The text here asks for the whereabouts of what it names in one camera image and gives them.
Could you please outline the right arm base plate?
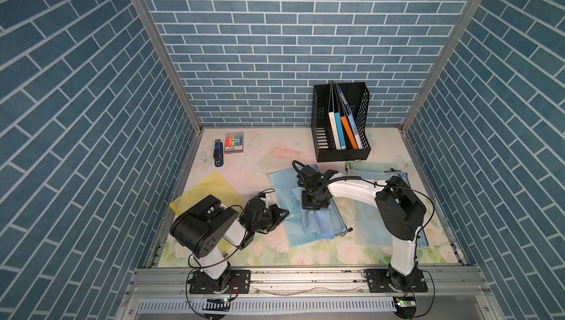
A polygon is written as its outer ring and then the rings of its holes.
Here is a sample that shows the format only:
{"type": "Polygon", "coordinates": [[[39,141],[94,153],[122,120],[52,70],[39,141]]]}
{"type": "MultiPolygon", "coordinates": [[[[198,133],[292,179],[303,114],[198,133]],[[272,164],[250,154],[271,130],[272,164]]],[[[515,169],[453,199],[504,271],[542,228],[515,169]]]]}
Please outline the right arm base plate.
{"type": "Polygon", "coordinates": [[[405,276],[393,268],[374,268],[363,271],[370,293],[427,293],[428,285],[422,270],[415,268],[405,276]]]}

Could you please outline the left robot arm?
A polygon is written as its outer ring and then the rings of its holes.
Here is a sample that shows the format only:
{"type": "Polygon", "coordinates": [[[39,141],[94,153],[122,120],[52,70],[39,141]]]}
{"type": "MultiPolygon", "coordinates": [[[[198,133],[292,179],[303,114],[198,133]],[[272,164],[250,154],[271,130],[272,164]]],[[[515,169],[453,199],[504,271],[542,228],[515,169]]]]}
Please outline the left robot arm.
{"type": "Polygon", "coordinates": [[[257,234],[266,235],[290,215],[278,205],[268,204],[268,193],[260,192],[251,198],[242,211],[227,207],[215,196],[206,196],[175,219],[170,235],[189,249],[199,268],[209,279],[224,281],[230,273],[228,256],[223,256],[219,242],[226,240],[236,249],[247,248],[257,234]]]}

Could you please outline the blue mesh document bag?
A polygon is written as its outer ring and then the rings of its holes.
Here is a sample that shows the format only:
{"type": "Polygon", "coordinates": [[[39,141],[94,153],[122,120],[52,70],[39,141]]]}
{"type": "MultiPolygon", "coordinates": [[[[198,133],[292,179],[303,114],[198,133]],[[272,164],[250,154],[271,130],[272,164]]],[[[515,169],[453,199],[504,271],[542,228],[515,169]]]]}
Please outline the blue mesh document bag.
{"type": "MultiPolygon", "coordinates": [[[[284,171],[278,171],[270,174],[269,178],[272,182],[273,188],[275,189],[275,195],[279,206],[281,206],[282,209],[290,211],[290,202],[294,197],[291,190],[295,187],[299,187],[296,171],[292,168],[284,171]]],[[[284,219],[285,228],[288,224],[288,217],[284,219]]]]}

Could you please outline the clear grey document bag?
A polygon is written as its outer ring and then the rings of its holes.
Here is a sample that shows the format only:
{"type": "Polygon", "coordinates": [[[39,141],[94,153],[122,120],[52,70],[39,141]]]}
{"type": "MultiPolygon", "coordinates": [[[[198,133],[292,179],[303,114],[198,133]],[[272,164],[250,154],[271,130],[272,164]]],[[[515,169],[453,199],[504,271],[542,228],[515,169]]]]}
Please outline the clear grey document bag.
{"type": "MultiPolygon", "coordinates": [[[[359,176],[365,180],[389,180],[394,177],[394,172],[385,171],[354,171],[349,170],[349,176],[359,176]]],[[[364,202],[354,201],[355,226],[358,244],[362,246],[392,246],[392,235],[385,228],[381,214],[375,204],[368,205],[364,202]]]]}

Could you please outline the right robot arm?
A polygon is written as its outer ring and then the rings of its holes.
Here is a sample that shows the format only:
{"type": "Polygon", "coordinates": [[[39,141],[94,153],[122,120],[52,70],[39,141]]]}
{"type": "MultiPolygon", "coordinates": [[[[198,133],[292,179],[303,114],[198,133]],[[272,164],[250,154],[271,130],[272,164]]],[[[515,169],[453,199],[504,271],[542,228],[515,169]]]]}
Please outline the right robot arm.
{"type": "Polygon", "coordinates": [[[341,176],[335,170],[321,173],[297,160],[292,166],[297,173],[298,186],[304,189],[304,210],[325,209],[334,197],[377,208],[392,235],[389,277],[406,281],[416,274],[416,239],[424,226],[427,208],[402,178],[392,177],[379,183],[357,176],[341,176]]]}

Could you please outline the light blue cleaning cloth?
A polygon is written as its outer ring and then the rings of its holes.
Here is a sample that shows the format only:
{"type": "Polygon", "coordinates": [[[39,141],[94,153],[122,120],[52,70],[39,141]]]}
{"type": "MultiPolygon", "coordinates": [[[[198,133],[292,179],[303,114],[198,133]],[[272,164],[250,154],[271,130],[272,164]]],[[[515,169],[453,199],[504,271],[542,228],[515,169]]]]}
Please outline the light blue cleaning cloth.
{"type": "Polygon", "coordinates": [[[302,194],[305,190],[295,187],[291,191],[294,197],[290,202],[290,216],[286,226],[291,246],[333,240],[335,237],[343,237],[352,231],[344,223],[332,199],[326,209],[304,210],[302,209],[302,194]]]}

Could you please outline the green mesh document bag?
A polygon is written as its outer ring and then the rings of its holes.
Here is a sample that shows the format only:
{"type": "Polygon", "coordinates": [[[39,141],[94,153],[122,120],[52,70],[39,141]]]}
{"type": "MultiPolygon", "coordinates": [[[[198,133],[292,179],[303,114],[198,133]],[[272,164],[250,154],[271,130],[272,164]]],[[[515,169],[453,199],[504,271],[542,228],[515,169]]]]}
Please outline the green mesh document bag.
{"type": "Polygon", "coordinates": [[[345,163],[346,170],[354,171],[402,171],[395,163],[378,163],[368,161],[350,161],[345,163]]]}

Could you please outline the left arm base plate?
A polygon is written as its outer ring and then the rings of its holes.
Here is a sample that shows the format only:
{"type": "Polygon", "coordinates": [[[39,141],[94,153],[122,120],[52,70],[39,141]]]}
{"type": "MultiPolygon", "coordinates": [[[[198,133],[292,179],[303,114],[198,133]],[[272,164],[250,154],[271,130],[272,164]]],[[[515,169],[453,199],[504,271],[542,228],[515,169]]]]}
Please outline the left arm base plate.
{"type": "Polygon", "coordinates": [[[248,294],[251,283],[251,271],[248,269],[227,269],[218,280],[214,280],[204,271],[196,270],[188,279],[190,294],[248,294]]]}

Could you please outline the yellow mesh document bag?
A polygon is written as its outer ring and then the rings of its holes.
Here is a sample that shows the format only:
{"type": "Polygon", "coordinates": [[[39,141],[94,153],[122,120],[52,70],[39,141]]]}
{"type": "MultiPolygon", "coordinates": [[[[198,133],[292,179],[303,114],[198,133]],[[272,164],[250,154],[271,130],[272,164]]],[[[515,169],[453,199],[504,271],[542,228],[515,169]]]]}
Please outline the yellow mesh document bag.
{"type": "Polygon", "coordinates": [[[218,252],[220,243],[240,246],[239,222],[244,198],[218,173],[210,175],[171,203],[176,218],[169,233],[197,258],[218,252]]]}

